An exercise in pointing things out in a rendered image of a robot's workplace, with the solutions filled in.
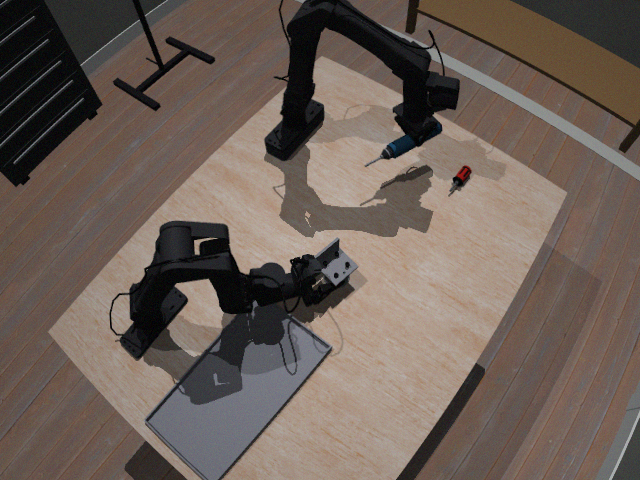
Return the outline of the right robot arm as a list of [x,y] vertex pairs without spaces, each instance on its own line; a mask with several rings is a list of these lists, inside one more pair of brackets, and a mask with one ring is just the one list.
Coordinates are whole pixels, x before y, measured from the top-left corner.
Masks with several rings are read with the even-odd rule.
[[[279,287],[284,286],[286,273],[281,265],[265,263],[260,268],[250,269],[252,277],[247,277],[245,275],[249,274],[238,273],[229,252],[195,255],[194,240],[205,238],[217,239],[201,242],[200,255],[231,251],[225,224],[170,221],[160,227],[150,264],[160,263],[160,266],[150,267],[141,288],[129,295],[130,319],[134,327],[132,324],[120,338],[120,343],[134,357],[141,357],[187,302],[186,295],[175,287],[177,283],[217,277],[209,280],[217,293],[220,308],[229,314],[252,313],[253,300],[260,307],[282,301]],[[191,256],[192,259],[188,259]]]

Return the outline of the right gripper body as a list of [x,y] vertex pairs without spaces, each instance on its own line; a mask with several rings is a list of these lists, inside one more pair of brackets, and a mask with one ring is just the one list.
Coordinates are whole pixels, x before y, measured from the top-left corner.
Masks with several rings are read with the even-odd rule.
[[[318,290],[313,290],[313,287],[312,287],[312,285],[316,284],[316,278],[308,282],[303,282],[305,279],[310,277],[310,272],[308,270],[307,265],[301,264],[301,263],[295,263],[295,262],[293,262],[293,264],[294,266],[296,265],[295,267],[298,270],[299,276],[301,278],[301,285],[302,285],[301,297],[304,301],[305,306],[306,307],[312,306],[312,304],[316,305],[320,299]],[[299,283],[298,276],[296,274],[295,269],[292,266],[291,272],[286,274],[286,279],[283,284],[284,286],[282,287],[285,300],[299,296],[300,286],[298,283]]]

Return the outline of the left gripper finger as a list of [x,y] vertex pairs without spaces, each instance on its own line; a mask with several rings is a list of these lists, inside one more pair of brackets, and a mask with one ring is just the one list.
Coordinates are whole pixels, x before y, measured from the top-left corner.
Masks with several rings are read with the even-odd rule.
[[420,138],[420,136],[418,136],[418,137],[416,137],[416,138],[415,138],[415,137],[413,137],[413,136],[410,134],[410,135],[411,135],[411,137],[412,137],[412,139],[413,139],[413,141],[415,142],[416,146],[417,146],[417,147],[420,147],[420,146],[424,143],[424,141],[425,141],[425,139],[427,138],[427,136],[428,136],[428,135],[429,135],[429,134],[430,134],[430,133],[431,133],[435,128],[436,128],[436,127],[434,127],[434,128],[431,128],[431,127],[430,127],[429,131],[427,131],[426,133],[424,133],[424,135],[422,134],[422,135],[421,135],[421,136],[422,136],[422,138],[421,138],[421,141],[420,141],[420,142],[419,142],[419,138]]
[[406,134],[408,134],[409,132],[398,122],[398,115],[394,117],[394,120],[397,122],[397,124],[400,126],[400,128],[403,130],[403,132]]

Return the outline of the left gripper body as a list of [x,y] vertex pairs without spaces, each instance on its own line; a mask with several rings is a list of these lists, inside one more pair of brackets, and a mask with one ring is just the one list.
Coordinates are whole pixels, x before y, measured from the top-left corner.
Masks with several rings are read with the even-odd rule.
[[406,104],[403,100],[402,103],[393,107],[393,112],[398,115],[398,122],[416,138],[429,131],[430,127],[437,126],[438,120],[432,116],[434,115],[434,107],[436,106],[430,105],[429,101],[422,106],[415,107]]

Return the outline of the dark blue electric screwdriver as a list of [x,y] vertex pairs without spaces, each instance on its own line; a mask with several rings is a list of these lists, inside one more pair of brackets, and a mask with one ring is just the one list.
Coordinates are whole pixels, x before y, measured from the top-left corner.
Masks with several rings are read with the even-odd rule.
[[[425,142],[428,141],[429,139],[437,136],[438,134],[440,134],[442,132],[442,124],[438,121],[438,124],[435,128],[434,131],[431,132],[431,134],[425,139]],[[376,158],[375,160],[369,162],[368,164],[365,165],[365,167],[371,165],[372,163],[380,160],[380,159],[391,159],[391,158],[397,158],[401,155],[403,155],[404,153],[412,150],[413,148],[417,147],[416,144],[413,142],[410,133],[400,137],[399,139],[389,143],[387,145],[387,148],[383,149],[380,157]]]

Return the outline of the dark grey cylinder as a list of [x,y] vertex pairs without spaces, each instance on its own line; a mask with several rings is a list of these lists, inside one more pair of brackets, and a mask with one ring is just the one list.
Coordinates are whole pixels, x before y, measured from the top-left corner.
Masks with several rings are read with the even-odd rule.
[[[323,277],[324,277],[324,281],[325,281],[325,283],[331,283],[331,282],[328,280],[328,278],[327,278],[324,274],[323,274]],[[344,280],[343,280],[343,281],[345,281],[345,283],[344,283],[344,285],[342,285],[342,286],[341,286],[341,287],[339,287],[339,288],[344,287],[344,286],[348,283],[349,279],[350,279],[350,275],[349,275],[346,279],[344,279]]]

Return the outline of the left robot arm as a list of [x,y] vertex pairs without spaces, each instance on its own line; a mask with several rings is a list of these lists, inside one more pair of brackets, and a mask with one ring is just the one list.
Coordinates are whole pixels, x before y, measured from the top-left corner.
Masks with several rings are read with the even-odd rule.
[[393,70],[392,73],[404,81],[403,100],[406,104],[417,107],[429,101],[430,105],[438,106],[433,108],[433,112],[456,110],[460,80],[428,71],[430,53],[408,45],[423,47],[390,32],[347,0],[305,0],[287,25],[291,60],[289,80],[283,94],[284,109],[281,107],[283,110],[280,112],[283,119],[265,137],[265,144],[285,152],[324,110],[323,104],[311,98],[316,85],[313,83],[316,51],[325,27],[351,39]]

